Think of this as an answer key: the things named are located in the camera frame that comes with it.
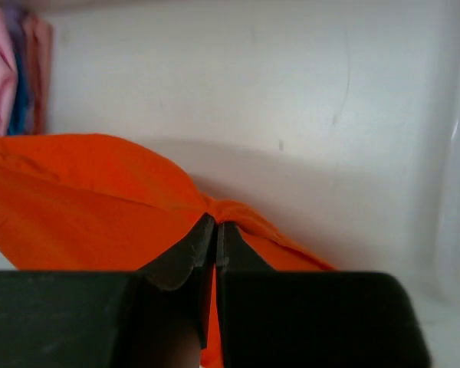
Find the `orange t shirt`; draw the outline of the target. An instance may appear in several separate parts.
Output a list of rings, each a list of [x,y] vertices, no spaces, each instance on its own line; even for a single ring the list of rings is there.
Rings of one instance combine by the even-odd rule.
[[[0,137],[0,253],[13,271],[136,271],[182,240],[203,215],[215,222],[206,347],[220,367],[215,242],[237,226],[278,271],[327,271],[253,208],[202,194],[172,161],[100,134]]]

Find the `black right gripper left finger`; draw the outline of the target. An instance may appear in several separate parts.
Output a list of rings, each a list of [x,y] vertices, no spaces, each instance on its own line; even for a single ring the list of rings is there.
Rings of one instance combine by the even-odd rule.
[[[0,271],[0,367],[196,367],[215,222],[136,271]]]

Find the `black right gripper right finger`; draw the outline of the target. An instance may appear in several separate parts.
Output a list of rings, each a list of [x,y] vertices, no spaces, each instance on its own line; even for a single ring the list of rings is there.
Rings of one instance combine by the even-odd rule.
[[[432,364],[411,300],[389,274],[278,271],[226,223],[216,284],[226,367]]]

